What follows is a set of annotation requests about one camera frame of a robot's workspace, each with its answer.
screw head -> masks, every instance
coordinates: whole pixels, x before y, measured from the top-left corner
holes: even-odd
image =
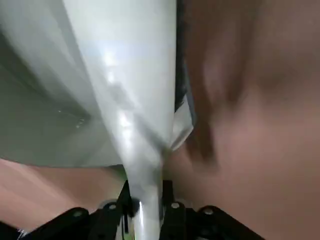
[[[173,209],[178,209],[178,208],[180,207],[180,205],[179,205],[179,203],[177,203],[177,202],[173,202],[173,203],[171,204],[171,207],[172,207]]]
[[[76,211],[73,216],[74,217],[80,217],[82,215],[82,211]]]
[[[211,208],[206,208],[203,212],[204,212],[205,214],[207,214],[207,215],[212,215],[212,214],[214,214],[214,211],[213,211]]]
[[[112,210],[112,209],[116,209],[116,207],[117,207],[117,206],[116,206],[115,204],[111,204],[111,205],[109,206],[109,209],[111,209],[111,210]]]

bolt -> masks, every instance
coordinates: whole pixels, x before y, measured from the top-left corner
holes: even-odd
[[[174,203],[171,204],[171,207],[172,207],[173,209],[178,209],[178,208],[180,207],[180,205],[179,205],[179,203],[174,202]]]
[[[74,217],[79,217],[79,216],[81,216],[81,215],[82,215],[82,212],[81,212],[81,211],[76,211],[76,212],[73,214]]]
[[[212,215],[214,213],[214,211],[211,208],[207,208],[203,212],[207,215]]]
[[[113,210],[113,209],[116,209],[116,207],[117,207],[117,206],[116,206],[115,204],[111,204],[111,205],[109,206],[109,209],[110,209],[110,210]]]

black bracket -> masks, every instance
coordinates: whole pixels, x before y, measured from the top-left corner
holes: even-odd
[[[186,208],[175,201],[172,181],[163,181],[162,203],[164,219],[160,240],[263,240],[261,236],[215,206],[205,206],[199,211]],[[23,240],[115,240],[121,226],[122,239],[129,232],[128,218],[139,210],[130,197],[128,181],[116,201],[106,203],[89,214],[81,207],[72,208],[24,236]],[[17,230],[5,224],[3,240],[16,240]]]

beige surface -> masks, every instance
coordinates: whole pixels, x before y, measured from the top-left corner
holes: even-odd
[[[195,207],[214,204],[268,240],[318,239],[319,1],[188,2],[199,121],[166,175]],[[29,228],[117,188],[101,169],[0,164],[0,219]]]

black metal mount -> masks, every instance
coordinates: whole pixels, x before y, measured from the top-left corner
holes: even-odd
[[[160,240],[263,240],[215,206],[194,211],[175,201],[172,181],[163,181],[162,203],[164,220]],[[92,214],[81,207],[72,208],[19,239],[115,240],[120,226],[124,240],[129,232],[128,218],[138,211],[136,205],[126,181],[116,201],[106,203]],[[20,234],[15,228],[1,223],[0,235],[2,240],[17,240]]]

